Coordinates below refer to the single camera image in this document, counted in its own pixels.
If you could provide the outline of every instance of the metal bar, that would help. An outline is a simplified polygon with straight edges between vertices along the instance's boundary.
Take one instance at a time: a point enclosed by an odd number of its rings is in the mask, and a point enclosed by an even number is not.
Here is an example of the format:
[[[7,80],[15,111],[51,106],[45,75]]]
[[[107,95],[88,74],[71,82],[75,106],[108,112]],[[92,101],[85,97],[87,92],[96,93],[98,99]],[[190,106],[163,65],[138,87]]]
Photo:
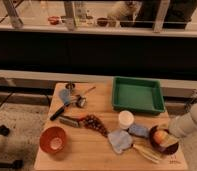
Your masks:
[[[23,22],[19,18],[19,15],[16,11],[16,8],[13,5],[12,0],[3,0],[3,3],[10,17],[12,26],[17,29],[21,28],[23,26]]]
[[[154,27],[153,29],[155,33],[160,33],[162,31],[164,19],[167,15],[169,5],[170,5],[170,0],[160,0],[158,12],[153,25]]]
[[[75,25],[75,17],[74,17],[74,11],[73,11],[73,2],[71,1],[64,1],[64,8],[65,8],[65,14],[66,14],[66,27],[68,30],[74,30]]]

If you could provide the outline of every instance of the wooden cutting board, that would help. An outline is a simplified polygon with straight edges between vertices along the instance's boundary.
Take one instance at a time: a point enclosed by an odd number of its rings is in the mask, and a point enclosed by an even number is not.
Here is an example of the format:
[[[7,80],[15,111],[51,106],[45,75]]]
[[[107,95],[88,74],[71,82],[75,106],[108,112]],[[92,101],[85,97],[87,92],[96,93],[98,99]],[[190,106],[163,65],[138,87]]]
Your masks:
[[[88,88],[96,86],[96,89],[86,94],[87,104],[83,109],[70,106],[64,115],[80,117],[85,114],[94,114],[101,119],[109,131],[118,127],[118,112],[114,111],[111,105],[112,85],[105,83],[77,83],[76,93],[81,93]],[[36,161],[36,170],[93,170],[93,171],[186,171],[187,165],[181,149],[172,156],[167,156],[160,164],[154,164],[142,157],[135,149],[130,148],[118,155],[109,144],[107,138],[100,133],[85,128],[73,128],[59,123],[58,119],[54,122],[49,117],[62,106],[59,98],[59,91],[65,84],[56,85],[52,99],[52,104],[48,114],[48,119],[44,129],[51,126],[62,127],[67,134],[68,142],[62,152],[56,155],[48,155],[39,148]],[[156,117],[145,117],[135,114],[135,122],[143,124],[148,128],[157,124],[168,123],[167,112]]]

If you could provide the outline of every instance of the black chair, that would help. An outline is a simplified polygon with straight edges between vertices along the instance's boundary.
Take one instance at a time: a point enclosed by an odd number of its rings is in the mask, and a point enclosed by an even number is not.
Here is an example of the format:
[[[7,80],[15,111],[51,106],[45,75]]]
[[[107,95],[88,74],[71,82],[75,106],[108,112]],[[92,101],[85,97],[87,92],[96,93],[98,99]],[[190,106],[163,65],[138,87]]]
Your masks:
[[[7,136],[10,133],[10,129],[6,126],[0,126],[0,134],[3,136]],[[22,160],[15,160],[13,163],[0,163],[0,168],[12,168],[12,169],[20,169],[23,166]]]

